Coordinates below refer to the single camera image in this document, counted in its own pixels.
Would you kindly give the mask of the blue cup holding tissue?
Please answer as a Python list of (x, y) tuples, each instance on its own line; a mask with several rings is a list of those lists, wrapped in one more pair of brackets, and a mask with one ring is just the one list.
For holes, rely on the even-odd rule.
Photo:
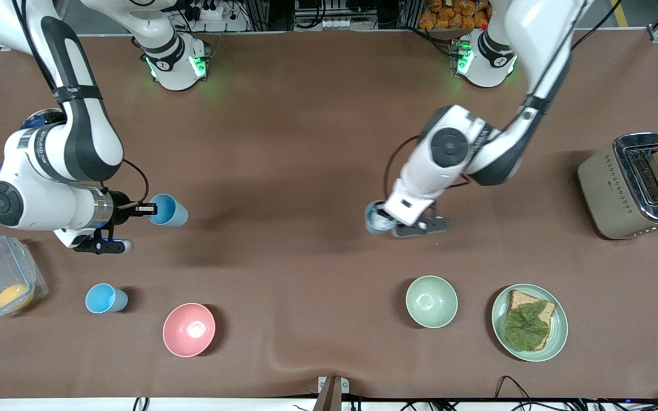
[(365, 228), (366, 228), (366, 231), (370, 232), (370, 234), (373, 234), (374, 236), (383, 236), (387, 232), (391, 232), (391, 231), (385, 231), (385, 232), (376, 231), (376, 229), (374, 229), (373, 226), (371, 226), (371, 218), (376, 216), (376, 209), (384, 209), (384, 211), (386, 211), (386, 201), (378, 200), (378, 201), (368, 203), (368, 205), (366, 206), (366, 209), (364, 211)]

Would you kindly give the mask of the pale green bowl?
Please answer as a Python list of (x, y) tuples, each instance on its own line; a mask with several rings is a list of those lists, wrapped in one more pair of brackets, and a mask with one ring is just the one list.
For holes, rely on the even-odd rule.
[(415, 323), (430, 329), (449, 325), (459, 310), (454, 286), (444, 278), (421, 276), (407, 287), (406, 310)]

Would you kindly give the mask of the brown table cover mat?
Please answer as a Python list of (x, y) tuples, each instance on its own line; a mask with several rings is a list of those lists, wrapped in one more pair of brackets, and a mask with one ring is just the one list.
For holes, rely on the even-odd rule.
[[(290, 396), (327, 375), (365, 397), (488, 397), (504, 375), (536, 397), (658, 397), (658, 233), (602, 239), (576, 174), (614, 138), (658, 133), (647, 32), (603, 30), (577, 47), (519, 172), (447, 191), (437, 208), (451, 229), (411, 239), (364, 227), (392, 151), (444, 105), (503, 127), (527, 92), (519, 68), (483, 90), (409, 32), (231, 35), (208, 81), (169, 92), (129, 39), (82, 44), (126, 158), (190, 218), (130, 219), (115, 234), (133, 250), (100, 256), (0, 226), (50, 288), (0, 318), (0, 398)], [(33, 60), (1, 52), (0, 162), (3, 141), (53, 105)], [(427, 275), (459, 297), (443, 328), (406, 310), (407, 287)], [(123, 310), (86, 309), (101, 283), (126, 292)], [(565, 310), (567, 342), (549, 361), (520, 361), (494, 336), (493, 299), (514, 284)], [(185, 303), (216, 320), (194, 357), (162, 339)]]

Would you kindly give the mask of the glass lid with blue knob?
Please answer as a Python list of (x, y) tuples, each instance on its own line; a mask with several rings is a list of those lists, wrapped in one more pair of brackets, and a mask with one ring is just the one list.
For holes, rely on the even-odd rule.
[(66, 121), (66, 115), (60, 108), (45, 108), (29, 115), (21, 125), (21, 130), (27, 128), (40, 128), (51, 124), (60, 124)]

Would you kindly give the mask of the pink bowl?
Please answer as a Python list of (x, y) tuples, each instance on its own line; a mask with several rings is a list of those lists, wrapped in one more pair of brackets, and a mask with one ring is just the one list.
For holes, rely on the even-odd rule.
[(162, 339), (166, 349), (177, 357), (203, 353), (216, 335), (216, 320), (203, 304), (185, 303), (170, 312), (164, 321)]

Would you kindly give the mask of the orange food piece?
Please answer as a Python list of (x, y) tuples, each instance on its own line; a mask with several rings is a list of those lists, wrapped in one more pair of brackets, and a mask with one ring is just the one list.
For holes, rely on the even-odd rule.
[(34, 290), (28, 284), (13, 284), (0, 292), (0, 309), (17, 311), (31, 304)]

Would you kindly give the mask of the brown bread slice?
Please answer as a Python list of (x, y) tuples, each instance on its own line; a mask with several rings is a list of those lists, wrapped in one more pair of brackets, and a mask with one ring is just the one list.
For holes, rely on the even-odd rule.
[[(537, 301), (545, 301), (545, 300), (541, 299), (540, 297), (530, 296), (529, 294), (526, 294), (525, 292), (511, 291), (510, 298), (509, 298), (509, 308), (508, 308), (507, 314), (509, 313), (509, 311), (519, 307), (522, 304), (534, 303), (534, 302), (537, 302)], [(548, 340), (549, 336), (551, 335), (552, 317), (553, 317), (553, 314), (554, 314), (555, 309), (557, 308), (557, 306), (556, 306), (556, 304), (554, 304), (551, 301), (546, 301), (546, 302), (547, 302), (547, 307), (543, 310), (543, 312), (540, 314), (539, 317), (540, 317), (541, 320), (546, 321), (546, 323), (548, 323), (550, 325), (550, 333), (543, 340), (543, 343), (541, 343), (540, 346), (538, 346), (538, 350), (535, 350), (535, 351), (539, 351), (539, 350), (543, 349), (544, 346), (547, 343), (547, 340)]]

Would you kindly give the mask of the green lettuce leaf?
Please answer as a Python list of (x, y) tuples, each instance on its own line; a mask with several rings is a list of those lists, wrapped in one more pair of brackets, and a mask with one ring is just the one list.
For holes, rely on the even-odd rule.
[(525, 303), (512, 309), (504, 321), (504, 338), (515, 349), (535, 351), (550, 333), (550, 325), (540, 319), (546, 301)]

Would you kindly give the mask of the metal table edge clamp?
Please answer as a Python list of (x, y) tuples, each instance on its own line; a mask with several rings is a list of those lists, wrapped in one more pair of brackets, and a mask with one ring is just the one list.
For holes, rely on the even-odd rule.
[(343, 395), (350, 393), (349, 380), (339, 376), (318, 379), (319, 394), (312, 411), (342, 411)]

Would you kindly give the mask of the pale green plate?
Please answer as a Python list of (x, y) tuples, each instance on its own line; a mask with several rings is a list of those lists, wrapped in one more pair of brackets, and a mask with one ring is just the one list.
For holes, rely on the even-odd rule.
[[(553, 309), (544, 309), (541, 313), (541, 320), (548, 323), (549, 333), (545, 338), (543, 346), (540, 349), (522, 350), (514, 348), (505, 338), (505, 318), (507, 312), (512, 309), (512, 297), (514, 292), (517, 296), (529, 296), (533, 302), (537, 300), (546, 301), (553, 304)], [(504, 351), (517, 357), (520, 361), (527, 362), (544, 362), (549, 361), (557, 356), (564, 348), (568, 338), (568, 320), (565, 310), (560, 301), (543, 287), (535, 284), (514, 284), (497, 292), (493, 298), (493, 304), (490, 314), (491, 325), (494, 336)]]

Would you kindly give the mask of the bag of orange buns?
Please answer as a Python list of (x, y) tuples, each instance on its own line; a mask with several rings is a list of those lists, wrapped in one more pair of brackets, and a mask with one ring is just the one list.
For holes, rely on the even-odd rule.
[(488, 0), (424, 0), (418, 28), (485, 29), (492, 14)]

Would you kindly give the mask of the silver beige toaster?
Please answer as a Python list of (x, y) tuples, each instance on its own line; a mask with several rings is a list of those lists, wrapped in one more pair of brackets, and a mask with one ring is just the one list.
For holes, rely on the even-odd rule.
[(651, 157), (658, 134), (638, 132), (616, 138), (577, 170), (596, 229), (612, 240), (658, 232), (658, 174)]

